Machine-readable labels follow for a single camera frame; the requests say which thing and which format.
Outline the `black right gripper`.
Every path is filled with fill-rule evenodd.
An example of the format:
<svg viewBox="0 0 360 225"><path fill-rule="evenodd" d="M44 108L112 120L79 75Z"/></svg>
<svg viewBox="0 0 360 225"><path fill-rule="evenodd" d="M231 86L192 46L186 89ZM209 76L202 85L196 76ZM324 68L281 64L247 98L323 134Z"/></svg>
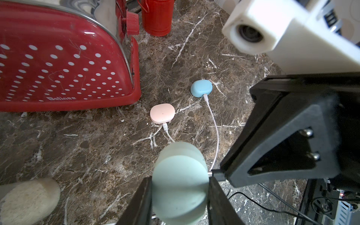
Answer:
<svg viewBox="0 0 360 225"><path fill-rule="evenodd" d="M360 182L360 79L266 78L217 181L239 188L288 179Z"/></svg>

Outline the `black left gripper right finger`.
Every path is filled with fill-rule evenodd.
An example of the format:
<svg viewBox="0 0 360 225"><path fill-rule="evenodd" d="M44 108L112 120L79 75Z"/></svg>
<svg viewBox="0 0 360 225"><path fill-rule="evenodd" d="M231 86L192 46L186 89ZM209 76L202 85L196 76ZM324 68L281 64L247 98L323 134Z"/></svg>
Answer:
<svg viewBox="0 0 360 225"><path fill-rule="evenodd" d="M209 225L245 225L214 177L210 177L207 212Z"/></svg>

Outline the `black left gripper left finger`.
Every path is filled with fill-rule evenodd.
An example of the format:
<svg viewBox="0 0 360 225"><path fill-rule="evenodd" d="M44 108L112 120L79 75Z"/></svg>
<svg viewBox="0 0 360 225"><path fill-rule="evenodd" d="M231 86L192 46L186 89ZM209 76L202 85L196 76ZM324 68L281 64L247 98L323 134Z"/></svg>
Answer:
<svg viewBox="0 0 360 225"><path fill-rule="evenodd" d="M140 183L116 225L150 225L152 220L152 177Z"/></svg>

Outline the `mint green earbud case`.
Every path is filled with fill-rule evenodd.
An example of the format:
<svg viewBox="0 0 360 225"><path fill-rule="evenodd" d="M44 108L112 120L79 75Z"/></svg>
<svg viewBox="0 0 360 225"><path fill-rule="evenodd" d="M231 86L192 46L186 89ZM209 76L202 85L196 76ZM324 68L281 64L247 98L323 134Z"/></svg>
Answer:
<svg viewBox="0 0 360 225"><path fill-rule="evenodd" d="M167 225L194 225L206 209L208 168L202 153L174 142L159 154L152 174L152 208Z"/></svg>

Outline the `teal charger with black cable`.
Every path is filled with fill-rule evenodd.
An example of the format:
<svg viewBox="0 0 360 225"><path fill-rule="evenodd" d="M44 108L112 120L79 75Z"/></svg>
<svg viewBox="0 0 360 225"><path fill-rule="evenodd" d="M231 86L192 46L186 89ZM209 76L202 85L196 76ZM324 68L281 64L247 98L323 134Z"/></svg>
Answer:
<svg viewBox="0 0 360 225"><path fill-rule="evenodd" d="M303 188L275 182L229 189L226 197L246 225L320 225L301 211Z"/></svg>

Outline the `teal charger with white cable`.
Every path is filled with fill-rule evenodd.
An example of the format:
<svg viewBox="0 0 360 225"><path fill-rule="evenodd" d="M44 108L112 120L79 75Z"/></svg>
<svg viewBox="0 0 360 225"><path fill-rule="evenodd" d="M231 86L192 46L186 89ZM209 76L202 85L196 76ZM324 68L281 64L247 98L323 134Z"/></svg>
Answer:
<svg viewBox="0 0 360 225"><path fill-rule="evenodd" d="M175 140L174 140L174 139L170 136L170 134L169 134L169 129L168 129L167 123L163 123L163 124L162 124L162 127L163 127L165 133L167 134L168 138L174 143Z"/></svg>

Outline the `pink earbud case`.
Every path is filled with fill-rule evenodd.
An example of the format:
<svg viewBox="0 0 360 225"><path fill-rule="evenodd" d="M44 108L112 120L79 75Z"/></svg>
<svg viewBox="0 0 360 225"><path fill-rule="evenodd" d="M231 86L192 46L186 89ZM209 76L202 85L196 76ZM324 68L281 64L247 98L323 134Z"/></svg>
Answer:
<svg viewBox="0 0 360 225"><path fill-rule="evenodd" d="M170 122L175 116L175 108L171 104L155 105L150 110L150 118L155 124Z"/></svg>

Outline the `blue earbud case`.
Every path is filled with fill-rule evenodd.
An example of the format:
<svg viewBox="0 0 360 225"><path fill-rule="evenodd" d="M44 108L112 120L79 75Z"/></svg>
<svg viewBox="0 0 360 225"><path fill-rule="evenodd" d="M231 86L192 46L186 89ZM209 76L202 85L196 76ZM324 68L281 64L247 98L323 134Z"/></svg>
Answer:
<svg viewBox="0 0 360 225"><path fill-rule="evenodd" d="M209 80L198 80L191 85L190 92L194 97L201 98L204 94L209 95L212 89L213 86Z"/></svg>

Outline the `clear jar with rice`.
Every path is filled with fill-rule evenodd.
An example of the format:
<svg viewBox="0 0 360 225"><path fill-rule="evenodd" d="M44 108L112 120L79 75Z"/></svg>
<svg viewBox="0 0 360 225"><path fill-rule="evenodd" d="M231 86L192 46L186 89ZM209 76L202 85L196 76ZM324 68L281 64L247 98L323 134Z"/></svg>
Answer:
<svg viewBox="0 0 360 225"><path fill-rule="evenodd" d="M33 225L53 212L60 196L51 178L1 185L1 224Z"/></svg>

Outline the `red polka dot toaster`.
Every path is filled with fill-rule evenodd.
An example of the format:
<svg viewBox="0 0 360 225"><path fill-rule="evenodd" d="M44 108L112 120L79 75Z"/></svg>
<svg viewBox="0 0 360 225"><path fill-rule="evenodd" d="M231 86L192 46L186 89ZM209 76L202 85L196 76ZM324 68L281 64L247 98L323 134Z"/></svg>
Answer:
<svg viewBox="0 0 360 225"><path fill-rule="evenodd" d="M136 103L138 34L125 1L1 1L1 111Z"/></svg>

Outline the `red plastic cup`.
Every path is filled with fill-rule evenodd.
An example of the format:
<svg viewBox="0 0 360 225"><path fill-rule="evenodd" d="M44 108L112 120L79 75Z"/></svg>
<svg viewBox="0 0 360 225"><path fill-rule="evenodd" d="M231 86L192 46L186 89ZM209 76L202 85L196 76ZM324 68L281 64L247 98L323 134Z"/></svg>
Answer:
<svg viewBox="0 0 360 225"><path fill-rule="evenodd" d="M142 9L142 25L147 33L157 37L168 35L172 27L175 0L137 1Z"/></svg>

